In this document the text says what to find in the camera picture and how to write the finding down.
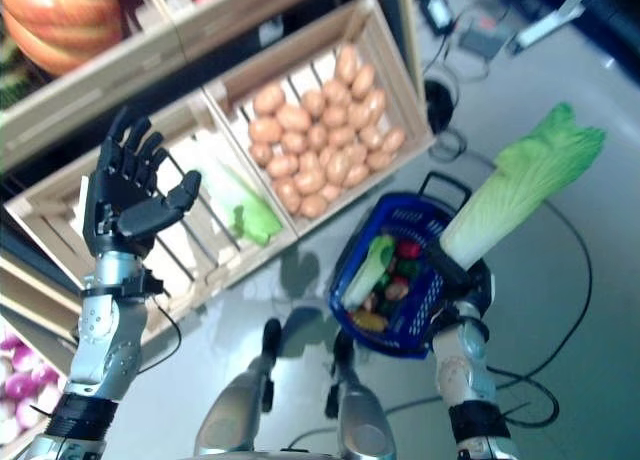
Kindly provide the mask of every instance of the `potato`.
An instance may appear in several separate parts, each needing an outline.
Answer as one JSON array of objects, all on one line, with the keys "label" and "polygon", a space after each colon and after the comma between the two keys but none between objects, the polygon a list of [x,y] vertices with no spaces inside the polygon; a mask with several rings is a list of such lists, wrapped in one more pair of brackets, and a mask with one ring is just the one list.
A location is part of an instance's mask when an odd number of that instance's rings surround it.
[{"label": "potato", "polygon": [[267,165],[267,173],[271,178],[281,178],[293,175],[298,171],[298,157],[288,153],[286,155],[274,155]]},{"label": "potato", "polygon": [[261,167],[266,167],[273,158],[273,150],[268,143],[252,143],[249,147],[249,154]]},{"label": "potato", "polygon": [[358,73],[358,56],[350,43],[342,46],[336,61],[335,77],[345,85],[351,85]]},{"label": "potato", "polygon": [[320,118],[324,112],[325,100],[320,90],[308,90],[302,94],[300,104],[313,118]]},{"label": "potato", "polygon": [[329,105],[322,114],[322,123],[327,128],[338,128],[347,123],[347,109]]},{"label": "potato", "polygon": [[276,195],[287,209],[287,212],[295,214],[300,208],[302,197],[296,189],[295,182],[291,177],[283,177],[273,183]]},{"label": "potato", "polygon": [[338,149],[332,145],[327,145],[326,147],[324,147],[320,152],[320,155],[318,156],[318,160],[320,161],[320,166],[322,168],[325,168],[329,163],[329,160],[331,160],[331,157],[333,156],[333,154],[336,153],[337,151]]},{"label": "potato", "polygon": [[253,111],[263,117],[272,115],[284,104],[284,90],[277,83],[270,83],[258,91],[253,98]]},{"label": "potato", "polygon": [[317,218],[327,211],[329,204],[320,194],[309,195],[302,199],[300,213],[307,218]]},{"label": "potato", "polygon": [[374,125],[364,127],[360,130],[359,136],[360,142],[371,151],[382,148],[382,144],[384,143],[384,137]]},{"label": "potato", "polygon": [[367,147],[360,143],[352,143],[342,149],[351,160],[352,165],[363,164],[367,159]]},{"label": "potato", "polygon": [[249,138],[256,143],[278,143],[282,127],[273,117],[262,117],[249,124]]},{"label": "potato", "polygon": [[356,78],[351,85],[351,95],[356,100],[362,100],[373,87],[373,80],[376,76],[376,70],[373,65],[366,64],[360,67]]},{"label": "potato", "polygon": [[337,185],[327,183],[318,193],[320,193],[320,195],[322,195],[327,202],[331,203],[340,196],[340,194],[342,193],[342,189]]},{"label": "potato", "polygon": [[321,123],[316,123],[307,132],[307,145],[315,152],[320,152],[327,145],[327,129]]},{"label": "potato", "polygon": [[300,155],[307,150],[307,136],[297,132],[284,132],[280,138],[284,153]]},{"label": "potato", "polygon": [[355,187],[362,183],[362,181],[369,176],[369,167],[364,164],[354,165],[347,173],[347,176],[342,182],[342,186],[345,188]]},{"label": "potato", "polygon": [[371,122],[371,110],[364,103],[353,102],[347,109],[349,125],[358,132]]},{"label": "potato", "polygon": [[305,133],[311,126],[311,115],[304,108],[285,103],[276,111],[276,119],[287,131]]},{"label": "potato", "polygon": [[307,150],[306,152],[304,152],[302,155],[300,155],[298,161],[300,162],[301,172],[322,168],[322,165],[320,165],[318,154],[313,150]]},{"label": "potato", "polygon": [[362,103],[364,103],[371,112],[369,122],[375,125],[380,121],[384,109],[387,108],[387,94],[381,88],[374,88],[367,94]]},{"label": "potato", "polygon": [[305,196],[316,193],[327,183],[324,171],[321,168],[297,173],[293,177],[293,181],[296,184],[298,192]]},{"label": "potato", "polygon": [[356,131],[353,127],[345,125],[344,127],[334,128],[329,131],[329,145],[333,145],[336,148],[342,148],[349,143],[353,143],[356,139]]},{"label": "potato", "polygon": [[394,127],[384,136],[384,143],[382,144],[381,150],[386,153],[394,153],[402,146],[406,138],[407,135],[402,128]]},{"label": "potato", "polygon": [[346,107],[351,103],[351,93],[349,93],[349,89],[335,78],[324,82],[324,85],[322,85],[322,94],[330,105]]},{"label": "potato", "polygon": [[383,170],[391,164],[391,155],[386,152],[372,152],[367,156],[367,165],[371,170]]},{"label": "potato", "polygon": [[341,186],[344,179],[349,173],[351,168],[351,160],[342,151],[338,150],[329,159],[329,163],[326,166],[327,180],[329,183],[337,186]]}]

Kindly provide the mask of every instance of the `wooden slat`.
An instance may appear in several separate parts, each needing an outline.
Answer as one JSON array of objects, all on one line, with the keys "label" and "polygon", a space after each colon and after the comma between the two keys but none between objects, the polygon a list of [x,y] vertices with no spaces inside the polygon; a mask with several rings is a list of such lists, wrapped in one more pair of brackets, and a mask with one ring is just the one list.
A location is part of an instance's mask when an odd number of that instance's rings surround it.
[{"label": "wooden slat", "polygon": [[402,56],[377,2],[372,6],[372,20],[367,23],[356,45],[376,66],[378,80],[391,96],[391,101],[387,102],[387,111],[393,112],[393,115],[397,116],[393,120],[408,128],[409,133],[416,135],[422,132],[429,144],[433,143],[426,112],[417,102],[416,92],[404,68]]},{"label": "wooden slat", "polygon": [[413,9],[414,0],[398,0],[400,7],[400,20],[402,23],[402,37],[407,54],[407,66],[413,87],[418,94],[418,99],[426,112],[426,97],[424,93],[424,80],[422,78],[422,65],[420,63],[420,51],[416,32],[417,21]]},{"label": "wooden slat", "polygon": [[5,172],[186,64],[170,23],[124,40],[3,113]]},{"label": "wooden slat", "polygon": [[71,331],[78,323],[78,315],[52,302],[49,297],[5,270],[0,270],[0,304],[57,336],[75,342]]},{"label": "wooden slat", "polygon": [[92,265],[95,261],[89,253],[87,244],[69,224],[69,221],[61,216],[44,217],[44,221],[51,225],[51,228],[63,239],[75,254],[82,258],[88,265]]},{"label": "wooden slat", "polygon": [[205,86],[205,90],[215,98],[213,92],[216,89],[219,91],[219,84],[222,83],[227,95],[225,101],[229,104],[240,102],[256,88],[307,64],[310,57],[338,43],[345,34],[345,26],[351,24],[355,12],[356,4],[340,7],[300,32],[241,63],[212,84]]},{"label": "wooden slat", "polygon": [[65,340],[9,308],[0,307],[0,314],[20,340],[46,360],[59,375],[69,375],[75,353],[73,345],[65,344]]},{"label": "wooden slat", "polygon": [[202,0],[173,13],[189,60],[257,27],[303,0]]},{"label": "wooden slat", "polygon": [[43,295],[49,297],[52,301],[58,302],[76,315],[80,315],[82,302],[78,297],[53,283],[36,269],[27,265],[14,255],[11,255],[6,250],[0,251],[0,268],[29,284]]},{"label": "wooden slat", "polygon": [[73,282],[82,288],[82,278],[93,270],[95,263],[87,263],[82,257],[78,256],[69,245],[67,245],[51,226],[45,222],[42,217],[32,217],[23,220],[19,215],[13,218],[22,229],[29,234],[34,242],[51,258],[51,260],[60,268]]}]

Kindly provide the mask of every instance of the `black cable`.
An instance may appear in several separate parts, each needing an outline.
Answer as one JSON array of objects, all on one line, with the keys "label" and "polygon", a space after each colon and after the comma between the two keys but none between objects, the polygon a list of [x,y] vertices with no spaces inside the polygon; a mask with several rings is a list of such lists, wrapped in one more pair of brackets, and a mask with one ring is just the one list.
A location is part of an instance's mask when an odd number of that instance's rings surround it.
[{"label": "black cable", "polygon": [[487,441],[487,447],[489,447],[489,458],[496,458],[493,454],[493,448],[491,448],[491,442],[489,441],[489,437],[484,437]]},{"label": "black cable", "polygon": [[[443,141],[444,134],[449,134],[455,139],[453,145],[449,145]],[[452,163],[457,160],[460,155],[467,151],[467,139],[459,130],[449,126],[446,130],[440,132],[436,137],[436,142],[429,148],[429,157],[439,163]]]},{"label": "black cable", "polygon": [[58,453],[56,453],[56,459],[55,460],[58,460],[60,458],[60,453],[62,453],[62,447],[64,447],[64,444],[67,441],[67,438],[68,437],[64,437],[62,439],[62,442],[60,443],[60,447],[58,448]]},{"label": "black cable", "polygon": [[434,65],[434,63],[436,63],[438,61],[438,57],[442,53],[442,50],[444,50],[444,47],[447,44],[447,40],[448,39],[449,39],[448,35],[444,35],[442,37],[442,42],[440,42],[440,46],[438,47],[438,50],[436,51],[436,54],[433,56],[433,58],[431,60],[429,60],[429,63],[427,63],[425,65],[425,67],[422,69],[422,76],[423,77],[427,74],[427,72]]},{"label": "black cable", "polygon": [[551,411],[549,416],[547,416],[547,418],[545,418],[544,420],[539,420],[537,422],[514,420],[513,418],[510,418],[507,413],[503,415],[505,422],[521,428],[544,428],[544,427],[548,427],[558,419],[558,416],[560,415],[560,402],[558,402],[558,399],[555,397],[555,395],[551,393],[551,391],[547,387],[542,385],[540,382],[533,380],[532,378],[525,377],[523,375],[518,375],[517,373],[514,373],[514,372],[509,372],[508,370],[502,370],[501,368],[488,366],[487,370],[497,375],[515,378],[518,382],[528,383],[532,387],[535,387],[540,392],[542,392],[553,404],[553,410]]},{"label": "black cable", "polygon": [[178,343],[176,343],[176,346],[173,348],[173,350],[171,350],[171,352],[169,352],[169,354],[167,354],[166,356],[162,357],[157,362],[152,363],[151,365],[148,365],[148,366],[138,370],[138,375],[140,375],[141,373],[147,372],[147,371],[151,370],[154,367],[157,367],[158,365],[160,365],[162,362],[165,362],[166,360],[169,360],[169,358],[171,358],[180,349],[180,346],[182,345],[182,331],[180,330],[180,327],[178,326],[178,324],[175,322],[175,320],[173,318],[171,318],[171,315],[169,315],[166,312],[166,310],[160,306],[160,304],[155,299],[155,297],[153,298],[153,303],[156,304],[156,307],[158,307],[158,310],[160,310],[160,313],[162,313],[167,318],[167,320],[169,320],[169,322],[171,323],[171,326],[176,331],[176,336],[178,338]]}]

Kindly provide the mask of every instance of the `red onion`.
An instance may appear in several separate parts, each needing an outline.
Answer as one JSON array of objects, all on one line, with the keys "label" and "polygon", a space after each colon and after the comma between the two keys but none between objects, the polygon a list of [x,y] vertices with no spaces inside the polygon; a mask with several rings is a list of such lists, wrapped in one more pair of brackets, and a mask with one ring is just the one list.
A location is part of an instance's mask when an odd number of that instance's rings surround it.
[{"label": "red onion", "polygon": [[46,363],[39,363],[31,371],[31,380],[42,387],[46,383],[56,383],[58,381],[58,374]]},{"label": "red onion", "polygon": [[7,397],[22,400],[36,393],[38,385],[31,380],[31,375],[28,373],[16,372],[9,375],[4,390]]},{"label": "red onion", "polygon": [[23,398],[18,402],[16,407],[16,418],[18,423],[24,429],[33,428],[37,425],[42,414],[36,412],[31,405],[36,404],[36,399],[33,397]]},{"label": "red onion", "polygon": [[5,328],[3,338],[0,341],[0,350],[13,350],[22,345],[22,341],[18,336]]},{"label": "red onion", "polygon": [[40,359],[38,355],[26,345],[20,345],[13,351],[11,363],[16,372],[30,372]]}]

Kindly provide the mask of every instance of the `floor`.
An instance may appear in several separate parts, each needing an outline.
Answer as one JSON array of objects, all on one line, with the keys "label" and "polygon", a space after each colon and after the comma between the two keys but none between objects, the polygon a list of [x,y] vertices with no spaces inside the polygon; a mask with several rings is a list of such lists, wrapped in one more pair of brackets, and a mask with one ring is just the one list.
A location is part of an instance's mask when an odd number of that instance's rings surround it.
[{"label": "floor", "polygon": [[[461,9],[473,0],[450,0]],[[419,36],[425,59],[437,42],[424,25]],[[545,430],[513,428],[521,458],[596,460],[630,457],[640,417],[635,387],[640,359],[634,332],[640,327],[635,252],[640,204],[640,126],[634,111],[637,88],[573,29],[565,28],[514,58],[500,54],[481,83],[463,84],[454,125],[471,148],[493,155],[529,131],[557,101],[568,99],[581,122],[609,131],[598,163],[554,201],[583,232],[594,257],[593,307],[558,359],[539,379],[558,396],[560,420]],[[451,57],[459,68],[471,60]],[[415,190],[431,168],[478,186],[488,169],[468,156],[449,165],[428,155],[417,158],[391,181],[305,237],[295,247],[223,292],[181,324],[182,349],[138,378],[120,407],[108,435],[105,459],[176,459],[191,455],[200,422],[223,386],[258,353],[262,325],[277,316],[301,326],[286,337],[283,358],[274,370],[275,401],[263,416],[256,446],[280,449],[308,429],[330,427],[323,416],[330,387],[328,349],[336,325],[325,307],[332,266],[354,225],[383,192]],[[445,200],[452,200],[438,192]],[[492,332],[492,364],[524,372],[538,364],[577,316],[585,295],[585,263],[575,239],[541,209],[495,248],[487,261],[496,275],[497,297],[486,320]],[[173,338],[164,340],[167,349]],[[435,394],[434,363],[400,361],[358,351],[362,380],[392,407]],[[548,412],[537,393],[516,387],[499,394],[503,409],[530,401],[517,414],[533,420]],[[406,409],[389,417],[399,458],[453,458],[446,409],[442,403]],[[305,438],[298,445],[335,453],[335,434]]]}]

